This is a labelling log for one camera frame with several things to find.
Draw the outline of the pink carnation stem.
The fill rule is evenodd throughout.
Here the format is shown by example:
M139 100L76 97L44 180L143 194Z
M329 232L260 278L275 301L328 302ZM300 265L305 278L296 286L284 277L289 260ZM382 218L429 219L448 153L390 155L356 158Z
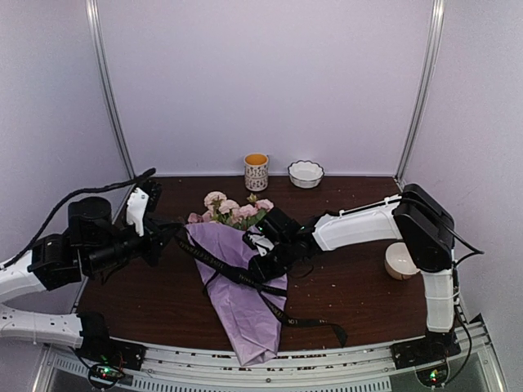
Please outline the pink carnation stem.
M243 230L255 225L274 207L272 201L259 198L255 194L250 194L247 201L248 203L239 209L239 227Z

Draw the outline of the black printed ribbon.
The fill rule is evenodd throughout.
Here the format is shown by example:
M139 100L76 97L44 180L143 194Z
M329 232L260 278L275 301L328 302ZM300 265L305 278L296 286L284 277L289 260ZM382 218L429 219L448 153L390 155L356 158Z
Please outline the black printed ribbon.
M306 328L306 327L331 327L333 333L339 343L339 345L344 348L346 346L346 341L348 335L346 330L336 323L331 323L328 320L321 318L292 318L288 316L280 307L275 305L270 301L266 294L273 296L280 296L286 298L288 292L286 289L280 289L277 287L271 287L265 284L264 281L256 278L251 272L243 267L229 265L226 262L215 257L212 253L205 250L191 235L186 231L188 238L187 240L178 234L175 235L175 240L178 246L186 252L188 255L192 256L197 261L203 263L207 267L210 267L214 270L213 277L218 275L226 277L232 283L238 285L244 285L254 289L261 300L265 303L266 307L274 315L274 317L285 327L295 327L295 328Z

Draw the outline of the pale pink rose stem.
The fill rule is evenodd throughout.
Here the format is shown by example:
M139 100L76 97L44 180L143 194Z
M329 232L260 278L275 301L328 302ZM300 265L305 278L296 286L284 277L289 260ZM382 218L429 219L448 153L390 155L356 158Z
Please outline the pale pink rose stem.
M219 191L210 192L203 200L207 211L202 215L204 222L235 225L239 222L240 205Z

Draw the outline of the purple wrapping paper sheet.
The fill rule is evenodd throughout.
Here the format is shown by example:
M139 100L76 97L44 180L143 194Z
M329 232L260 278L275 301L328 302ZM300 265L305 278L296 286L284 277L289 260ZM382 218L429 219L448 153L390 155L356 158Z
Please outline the purple wrapping paper sheet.
M225 263L246 268L257 255L244 241L244 233L219 223L194 223L186 226L190 242L197 242ZM272 314L255 289L214 276L215 270L196 261L200 278L214 310L243 367L265 363L279 350L282 324Z

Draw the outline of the dusty pink rose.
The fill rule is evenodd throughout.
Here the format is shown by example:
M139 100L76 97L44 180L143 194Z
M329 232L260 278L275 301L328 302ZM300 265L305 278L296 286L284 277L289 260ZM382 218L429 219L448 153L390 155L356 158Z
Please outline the dusty pink rose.
M203 215L191 212L187 218L188 224L204 223L205 217Z

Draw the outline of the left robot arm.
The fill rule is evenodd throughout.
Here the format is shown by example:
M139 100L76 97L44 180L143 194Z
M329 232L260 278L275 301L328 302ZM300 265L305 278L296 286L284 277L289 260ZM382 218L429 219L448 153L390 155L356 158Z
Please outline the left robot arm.
M121 227L111 219L110 202L88 197L68 207L68 227L61 234L38 237L19 258L1 267L1 302L100 278L140 258L159 263L162 250L181 224L150 218L146 203L133 203L130 221ZM1 335L85 350L101 363L117 356L104 317L97 312L44 314L3 309Z

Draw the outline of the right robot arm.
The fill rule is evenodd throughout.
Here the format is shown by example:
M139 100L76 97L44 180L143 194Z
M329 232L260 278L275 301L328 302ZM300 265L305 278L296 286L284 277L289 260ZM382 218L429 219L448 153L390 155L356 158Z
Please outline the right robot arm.
M386 266L422 275L427 336L420 340L418 351L430 361L450 347L449 334L454 330L458 295L454 238L452 216L416 184L380 202L315 216L304 225L274 207L243 236L259 253L249 261L248 269L262 282L322 252L391 241L385 251Z

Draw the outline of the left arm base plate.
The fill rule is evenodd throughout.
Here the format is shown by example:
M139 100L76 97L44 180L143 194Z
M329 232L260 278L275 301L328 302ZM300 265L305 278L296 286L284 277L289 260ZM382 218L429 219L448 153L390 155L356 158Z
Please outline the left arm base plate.
M117 368L140 371L146 347L136 343L109 339L108 341L84 341L75 350L83 359L107 363Z

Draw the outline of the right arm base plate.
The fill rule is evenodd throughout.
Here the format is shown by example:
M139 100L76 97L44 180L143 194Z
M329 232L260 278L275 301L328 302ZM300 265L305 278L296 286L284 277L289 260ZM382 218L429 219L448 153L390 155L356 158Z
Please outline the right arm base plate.
M440 335L395 343L390 349L396 369L445 361L448 357L461 353L461 347L454 337Z

